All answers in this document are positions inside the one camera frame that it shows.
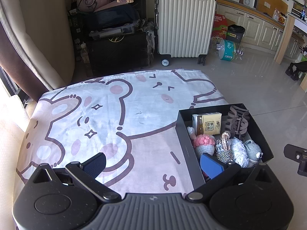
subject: tiled floor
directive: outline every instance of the tiled floor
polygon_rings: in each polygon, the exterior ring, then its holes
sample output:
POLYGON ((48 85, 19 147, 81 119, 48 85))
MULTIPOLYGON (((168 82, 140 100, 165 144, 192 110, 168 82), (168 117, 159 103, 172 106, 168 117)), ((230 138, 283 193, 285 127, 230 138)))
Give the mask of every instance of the tiled floor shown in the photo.
MULTIPOLYGON (((263 132, 274 158, 269 166, 283 184, 294 204, 294 217, 289 230, 307 228, 307 177, 297 174, 298 163, 286 159, 286 144, 307 147, 307 95, 297 81, 285 74, 289 61, 281 65, 273 56, 257 50, 245 49, 240 63, 221 61, 209 54, 206 65, 197 64, 197 58, 171 58, 170 65, 161 65, 156 58, 154 69, 198 69, 214 82, 228 103, 244 103, 263 132)), ((85 80, 82 71, 76 71, 74 82, 85 80)))

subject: suitcase handle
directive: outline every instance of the suitcase handle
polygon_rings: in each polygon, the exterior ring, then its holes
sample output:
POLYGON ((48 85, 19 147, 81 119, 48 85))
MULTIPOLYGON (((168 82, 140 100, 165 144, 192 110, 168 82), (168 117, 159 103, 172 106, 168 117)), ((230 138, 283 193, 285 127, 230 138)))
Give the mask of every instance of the suitcase handle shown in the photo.
POLYGON ((154 10, 154 25, 156 30, 159 29, 159 12, 157 9, 154 10))

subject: bed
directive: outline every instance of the bed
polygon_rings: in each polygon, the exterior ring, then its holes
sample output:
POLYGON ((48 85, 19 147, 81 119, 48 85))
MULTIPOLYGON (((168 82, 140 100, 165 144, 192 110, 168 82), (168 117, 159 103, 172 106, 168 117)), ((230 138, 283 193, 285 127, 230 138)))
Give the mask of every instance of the bed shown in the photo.
POLYGON ((193 190, 175 131, 178 110, 226 104, 197 70, 153 70, 100 77, 43 94, 25 133, 16 168, 18 194, 40 163, 61 168, 99 152, 96 178, 125 193, 193 190))

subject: red box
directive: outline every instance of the red box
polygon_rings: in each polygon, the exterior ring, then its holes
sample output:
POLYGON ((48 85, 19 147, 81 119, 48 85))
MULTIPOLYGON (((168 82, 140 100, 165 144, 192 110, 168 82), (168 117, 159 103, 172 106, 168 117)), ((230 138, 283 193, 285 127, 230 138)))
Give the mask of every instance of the red box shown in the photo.
POLYGON ((227 30, 228 23, 225 16, 215 13, 211 38, 223 38, 225 40, 227 30))

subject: water bottle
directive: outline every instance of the water bottle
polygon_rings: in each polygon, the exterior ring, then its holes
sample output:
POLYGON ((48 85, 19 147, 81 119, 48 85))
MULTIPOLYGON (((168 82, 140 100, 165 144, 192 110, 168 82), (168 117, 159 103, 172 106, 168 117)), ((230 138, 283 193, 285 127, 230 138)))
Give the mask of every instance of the water bottle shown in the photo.
POLYGON ((85 43, 81 44, 81 57, 83 59, 83 63, 90 63, 90 58, 88 57, 88 50, 85 43))
POLYGON ((211 40, 210 49, 218 55, 221 60, 226 61, 240 61, 244 53, 244 48, 241 44, 224 39, 211 40))
POLYGON ((85 43, 81 44, 81 57, 85 65, 85 73, 87 77, 93 76, 93 71, 90 64, 90 58, 88 57, 88 50, 85 43))
POLYGON ((306 17, 306 9, 305 9, 305 6, 304 6, 303 10, 302 10, 302 14, 300 15, 300 19, 305 21, 305 17, 306 17))
POLYGON ((275 21, 278 21, 279 14, 280 14, 280 11, 276 8, 275 11, 274 11, 274 14, 273 14, 273 19, 275 21))

